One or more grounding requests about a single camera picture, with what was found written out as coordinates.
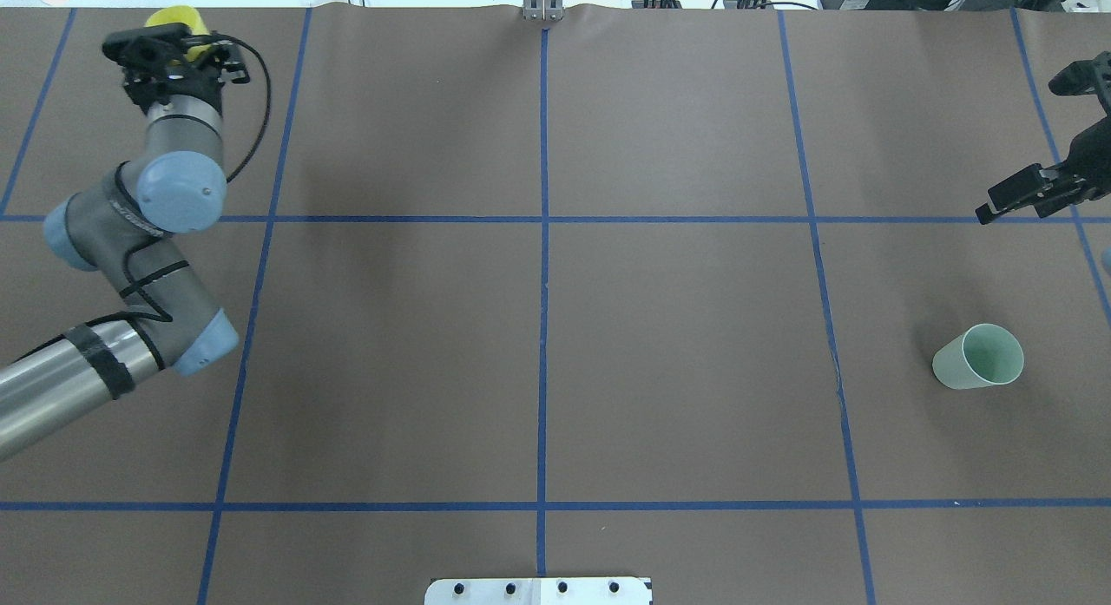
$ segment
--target green cup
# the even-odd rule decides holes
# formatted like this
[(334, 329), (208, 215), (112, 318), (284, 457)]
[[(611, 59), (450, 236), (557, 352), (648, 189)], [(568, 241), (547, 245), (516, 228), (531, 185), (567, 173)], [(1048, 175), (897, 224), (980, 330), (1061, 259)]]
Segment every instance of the green cup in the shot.
[(933, 355), (933, 375), (954, 391), (1003, 386), (1019, 379), (1025, 357), (1011, 332), (981, 323)]

